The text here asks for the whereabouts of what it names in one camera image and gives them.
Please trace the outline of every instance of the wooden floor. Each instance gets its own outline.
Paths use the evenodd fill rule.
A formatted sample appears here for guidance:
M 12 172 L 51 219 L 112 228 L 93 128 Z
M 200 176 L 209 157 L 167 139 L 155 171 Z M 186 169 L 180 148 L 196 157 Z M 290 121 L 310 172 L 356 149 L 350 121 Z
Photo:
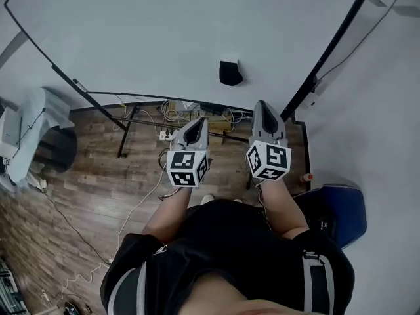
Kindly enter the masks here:
M 154 106 L 142 108 L 161 122 L 162 117 Z M 123 115 L 122 108 L 112 111 Z M 143 112 L 135 117 L 149 120 Z M 117 159 L 122 130 L 114 131 L 113 123 L 94 110 L 72 113 L 70 119 L 75 123 L 78 137 L 77 157 L 65 173 L 43 171 L 49 183 L 47 193 L 100 255 L 112 258 L 117 249 L 117 234 L 127 214 L 158 182 L 161 173 L 158 155 L 168 143 L 158 141 L 153 126 L 132 125 L 124 150 L 128 157 Z M 235 125 L 231 134 L 248 137 L 250 122 Z M 301 127 L 287 123 L 287 138 L 293 151 L 292 170 L 285 181 L 291 193 L 297 194 L 305 190 L 299 184 L 299 176 L 305 173 Z M 211 169 L 204 183 L 193 191 L 191 205 L 199 204 L 208 193 L 216 197 L 242 198 L 246 203 L 255 204 L 256 189 L 245 190 L 248 165 L 244 163 L 244 153 L 248 147 L 226 139 L 223 145 L 210 143 Z M 169 188 L 169 179 L 164 175 L 158 189 L 131 215 L 122 236 L 143 229 L 159 206 L 157 196 Z M 89 272 L 99 265 L 95 252 L 80 240 L 42 193 L 19 190 L 12 198 L 0 191 L 0 208 L 1 244 L 32 314 L 49 306 L 40 297 L 42 289 L 55 305 L 58 297 L 54 299 L 54 296 L 65 286 L 66 279 L 73 279 L 78 273 L 89 279 Z M 105 314 L 99 297 L 105 272 L 103 267 L 97 270 L 92 283 L 80 279 L 70 282 L 65 294 L 75 293 L 94 314 Z M 66 299 L 84 308 L 77 296 L 68 295 Z

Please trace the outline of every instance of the black stool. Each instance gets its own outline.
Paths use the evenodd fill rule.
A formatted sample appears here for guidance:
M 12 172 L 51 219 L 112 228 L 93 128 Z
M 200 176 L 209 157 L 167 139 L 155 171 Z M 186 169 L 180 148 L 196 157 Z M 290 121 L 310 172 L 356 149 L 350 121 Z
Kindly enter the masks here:
M 50 158 L 36 154 L 33 160 L 59 173 L 67 171 L 72 166 L 77 153 L 76 134 L 71 129 L 53 127 L 46 135 L 49 141 L 39 141 L 38 148 L 50 152 Z

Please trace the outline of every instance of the forearm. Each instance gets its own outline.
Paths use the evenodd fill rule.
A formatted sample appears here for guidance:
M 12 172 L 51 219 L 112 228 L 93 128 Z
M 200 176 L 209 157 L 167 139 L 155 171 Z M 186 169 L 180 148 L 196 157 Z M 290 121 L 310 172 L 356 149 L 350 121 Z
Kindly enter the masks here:
M 191 188 L 181 188 L 176 194 L 165 198 L 142 234 L 151 234 L 163 243 L 171 242 L 185 219 L 191 191 Z
M 267 219 L 275 233 L 294 238 L 308 230 L 305 216 L 299 209 L 283 180 L 265 181 L 261 184 Z

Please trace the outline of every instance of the white shoe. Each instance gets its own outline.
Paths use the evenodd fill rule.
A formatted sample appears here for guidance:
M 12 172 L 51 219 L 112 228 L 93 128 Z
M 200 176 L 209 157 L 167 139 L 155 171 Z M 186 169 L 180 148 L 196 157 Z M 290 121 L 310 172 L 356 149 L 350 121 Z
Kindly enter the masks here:
M 204 195 L 203 199 L 201 200 L 201 205 L 214 201 L 215 197 L 212 194 Z

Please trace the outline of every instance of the black cloth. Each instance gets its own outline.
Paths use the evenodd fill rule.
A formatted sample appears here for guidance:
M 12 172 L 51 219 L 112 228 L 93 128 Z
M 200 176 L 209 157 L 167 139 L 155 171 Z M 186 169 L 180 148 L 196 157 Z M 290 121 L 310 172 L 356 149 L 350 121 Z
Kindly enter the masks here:
M 177 314 L 194 282 L 208 272 L 219 273 L 248 299 L 303 310 L 304 250 L 329 259 L 334 314 L 343 314 L 351 299 L 354 271 L 331 239 L 319 230 L 303 232 L 293 240 L 279 237 L 256 208 L 225 199 L 190 213 L 176 240 L 168 245 L 153 236 L 127 235 L 102 282 L 102 303 L 108 309 L 118 280 L 147 259 L 147 315 Z

